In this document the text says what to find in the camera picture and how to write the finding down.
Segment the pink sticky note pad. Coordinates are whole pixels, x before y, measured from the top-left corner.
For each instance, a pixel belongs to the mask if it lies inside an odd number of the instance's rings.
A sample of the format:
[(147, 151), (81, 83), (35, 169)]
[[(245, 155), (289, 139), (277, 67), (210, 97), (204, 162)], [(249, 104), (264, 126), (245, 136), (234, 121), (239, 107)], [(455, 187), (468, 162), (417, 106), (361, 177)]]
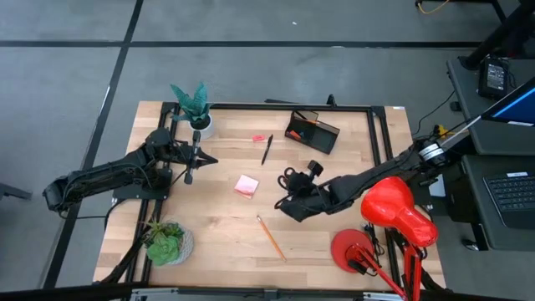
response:
[(249, 176), (241, 175), (237, 181), (237, 184), (234, 186), (234, 191), (239, 195), (246, 197), (247, 199), (252, 199), (257, 190), (258, 184), (259, 181)]

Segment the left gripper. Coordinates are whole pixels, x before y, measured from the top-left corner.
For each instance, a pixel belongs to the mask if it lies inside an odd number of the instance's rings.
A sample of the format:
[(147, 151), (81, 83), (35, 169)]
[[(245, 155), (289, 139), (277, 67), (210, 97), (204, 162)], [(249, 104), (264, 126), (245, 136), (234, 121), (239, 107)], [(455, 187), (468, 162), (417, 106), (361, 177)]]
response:
[[(186, 162), (186, 172), (191, 173), (193, 169), (196, 169), (196, 158), (197, 158), (197, 151), (199, 148), (199, 142), (201, 140), (201, 132), (199, 130), (193, 131), (193, 136), (191, 139), (191, 143), (188, 141), (180, 140), (181, 148), (183, 150), (187, 150), (188, 153), (186, 155), (183, 155), (183, 158)], [(209, 166), (212, 164), (216, 164), (218, 160), (216, 160), (215, 157), (208, 155), (204, 151), (199, 151), (199, 157), (201, 160), (199, 160), (199, 167), (203, 166)]]

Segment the white monitor rod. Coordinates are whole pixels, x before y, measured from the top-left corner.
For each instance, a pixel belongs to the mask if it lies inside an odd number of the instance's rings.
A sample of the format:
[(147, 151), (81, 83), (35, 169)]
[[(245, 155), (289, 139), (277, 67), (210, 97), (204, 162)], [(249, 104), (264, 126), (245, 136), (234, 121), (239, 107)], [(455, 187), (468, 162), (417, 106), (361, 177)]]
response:
[(440, 147), (442, 148), (445, 148), (448, 144), (450, 144), (451, 142), (453, 142), (453, 140), (459, 136), (461, 133), (465, 132), (466, 130), (468, 130), (470, 127), (472, 127), (476, 122), (478, 122), (480, 119), (482, 118), (481, 115), (477, 116), (476, 118), (474, 118), (473, 120), (471, 120), (470, 122), (467, 122), (466, 125), (458, 130), (453, 136), (447, 138), (446, 140), (444, 140), (443, 142), (441, 142), (440, 144)]

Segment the black mesh desk organizer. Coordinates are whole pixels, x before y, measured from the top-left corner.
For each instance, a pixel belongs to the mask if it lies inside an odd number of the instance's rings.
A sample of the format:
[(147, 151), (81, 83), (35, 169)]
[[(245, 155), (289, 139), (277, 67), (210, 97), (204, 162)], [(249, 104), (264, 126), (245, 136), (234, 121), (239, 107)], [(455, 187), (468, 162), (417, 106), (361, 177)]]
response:
[[(295, 140), (288, 132), (294, 130), (300, 134), (301, 139)], [(285, 136), (303, 145), (311, 147), (317, 151), (329, 155), (334, 148), (334, 144), (339, 136), (340, 129), (318, 120), (316, 125), (296, 120), (293, 112), (285, 130)]]

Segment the black power adapter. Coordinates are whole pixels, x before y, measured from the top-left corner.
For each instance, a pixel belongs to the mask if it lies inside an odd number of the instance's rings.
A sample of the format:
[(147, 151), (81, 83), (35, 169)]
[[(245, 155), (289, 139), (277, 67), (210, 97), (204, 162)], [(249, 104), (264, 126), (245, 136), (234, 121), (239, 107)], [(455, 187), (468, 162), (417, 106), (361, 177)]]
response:
[(507, 95), (508, 75), (508, 66), (502, 59), (483, 59), (479, 70), (477, 93), (487, 99), (503, 98)]

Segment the black laptop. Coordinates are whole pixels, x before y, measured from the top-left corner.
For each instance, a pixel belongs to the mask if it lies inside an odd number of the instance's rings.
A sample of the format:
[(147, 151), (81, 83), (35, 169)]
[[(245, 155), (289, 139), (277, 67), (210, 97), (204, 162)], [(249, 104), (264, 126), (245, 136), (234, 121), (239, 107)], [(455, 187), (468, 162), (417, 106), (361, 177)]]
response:
[(535, 172), (485, 176), (483, 182), (505, 227), (535, 230)]

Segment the red desk lamp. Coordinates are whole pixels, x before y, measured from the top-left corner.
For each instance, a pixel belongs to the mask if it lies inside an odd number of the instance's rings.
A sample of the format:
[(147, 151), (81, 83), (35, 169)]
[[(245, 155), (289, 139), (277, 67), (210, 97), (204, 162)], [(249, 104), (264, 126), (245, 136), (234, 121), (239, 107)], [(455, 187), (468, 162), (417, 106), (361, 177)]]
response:
[(363, 218), (377, 226), (393, 228), (407, 241), (404, 251), (404, 285), (400, 286), (375, 261), (371, 239), (363, 232), (345, 229), (331, 242), (334, 262), (349, 273), (365, 274), (373, 270), (403, 301), (420, 301), (423, 276), (421, 262), (424, 247), (433, 245), (439, 236), (435, 224), (415, 209), (410, 188), (398, 176), (374, 184), (360, 205)]

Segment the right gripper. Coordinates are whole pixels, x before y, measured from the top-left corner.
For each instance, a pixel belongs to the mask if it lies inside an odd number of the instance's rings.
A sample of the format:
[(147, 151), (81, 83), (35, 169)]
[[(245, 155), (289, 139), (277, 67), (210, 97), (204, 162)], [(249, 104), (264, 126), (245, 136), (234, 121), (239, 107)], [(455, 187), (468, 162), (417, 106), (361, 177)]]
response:
[(298, 172), (297, 190), (278, 200), (274, 208), (297, 222), (319, 213), (330, 214), (334, 208), (330, 192), (325, 186), (316, 185), (314, 179), (310, 179), (308, 173)]

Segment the monitor with blue screen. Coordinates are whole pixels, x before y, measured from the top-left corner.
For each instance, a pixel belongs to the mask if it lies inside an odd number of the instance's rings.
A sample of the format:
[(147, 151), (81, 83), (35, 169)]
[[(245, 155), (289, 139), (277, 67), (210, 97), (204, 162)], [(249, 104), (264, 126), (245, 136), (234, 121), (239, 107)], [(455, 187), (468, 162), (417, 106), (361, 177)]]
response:
[(535, 126), (535, 76), (481, 114), (483, 120)]

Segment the snake plant in white pot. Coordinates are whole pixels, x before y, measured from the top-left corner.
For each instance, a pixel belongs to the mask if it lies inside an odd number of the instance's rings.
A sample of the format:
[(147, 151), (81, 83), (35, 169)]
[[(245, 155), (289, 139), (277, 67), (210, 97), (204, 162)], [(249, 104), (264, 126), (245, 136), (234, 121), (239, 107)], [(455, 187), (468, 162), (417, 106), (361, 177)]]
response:
[(202, 140), (210, 138), (215, 130), (210, 115), (211, 104), (208, 102), (207, 87), (200, 82), (192, 96), (174, 84), (171, 84), (171, 90), (182, 111), (182, 114), (175, 113), (172, 119), (186, 121), (192, 130), (201, 133)]

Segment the black stand leg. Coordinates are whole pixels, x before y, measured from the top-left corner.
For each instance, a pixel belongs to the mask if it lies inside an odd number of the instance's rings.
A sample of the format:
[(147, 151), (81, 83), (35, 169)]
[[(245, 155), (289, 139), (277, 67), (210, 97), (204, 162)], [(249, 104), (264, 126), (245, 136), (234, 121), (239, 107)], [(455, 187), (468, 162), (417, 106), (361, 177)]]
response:
[(13, 196), (23, 200), (30, 200), (32, 193), (19, 188), (0, 183), (0, 200), (5, 196)]

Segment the black pen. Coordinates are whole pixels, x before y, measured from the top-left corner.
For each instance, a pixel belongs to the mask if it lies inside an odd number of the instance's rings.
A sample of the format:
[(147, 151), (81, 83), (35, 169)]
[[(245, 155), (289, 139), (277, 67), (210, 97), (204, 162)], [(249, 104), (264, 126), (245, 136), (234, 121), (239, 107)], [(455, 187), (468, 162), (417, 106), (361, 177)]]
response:
[(271, 148), (271, 144), (273, 142), (273, 137), (274, 137), (274, 134), (271, 134), (267, 139), (267, 146), (266, 146), (266, 149), (265, 149), (265, 151), (263, 153), (262, 160), (261, 160), (261, 165), (262, 166), (264, 165), (264, 163), (265, 163), (265, 161), (266, 161), (266, 159), (268, 157), (268, 152), (269, 152), (269, 150)]

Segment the black table frame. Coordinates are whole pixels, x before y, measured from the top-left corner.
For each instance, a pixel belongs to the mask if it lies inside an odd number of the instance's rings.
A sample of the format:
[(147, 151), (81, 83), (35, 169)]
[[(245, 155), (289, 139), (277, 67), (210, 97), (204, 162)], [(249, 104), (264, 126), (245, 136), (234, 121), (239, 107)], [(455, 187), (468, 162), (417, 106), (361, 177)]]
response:
[[(161, 217), (190, 229), (192, 255), (183, 263), (151, 267), (137, 258), (134, 280), (154, 286), (333, 290), (386, 289), (379, 277), (347, 273), (330, 254), (334, 235), (363, 225), (359, 207), (303, 222), (274, 208), (283, 197), (277, 178), (288, 167), (304, 170), (311, 160), (324, 170), (322, 180), (365, 171), (401, 153), (411, 143), (401, 107), (316, 107), (321, 121), (340, 129), (329, 155), (290, 140), (284, 134), (289, 105), (220, 104), (211, 108), (215, 132), (201, 148), (218, 159), (194, 171), (193, 182), (176, 183), (162, 202)], [(268, 137), (274, 134), (264, 165)], [(254, 135), (265, 140), (254, 142)], [(234, 191), (241, 175), (259, 181), (252, 199)], [(259, 215), (287, 258), (283, 262), (258, 223)]]

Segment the green succulent in pot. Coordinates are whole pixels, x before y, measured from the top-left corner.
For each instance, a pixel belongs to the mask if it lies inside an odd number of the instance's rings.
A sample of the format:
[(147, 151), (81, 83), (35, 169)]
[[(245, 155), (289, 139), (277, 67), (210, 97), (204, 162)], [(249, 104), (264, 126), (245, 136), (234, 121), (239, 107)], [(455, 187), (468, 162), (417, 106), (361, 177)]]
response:
[(177, 265), (193, 253), (193, 232), (178, 222), (145, 222), (148, 230), (142, 235), (146, 256), (156, 265)]

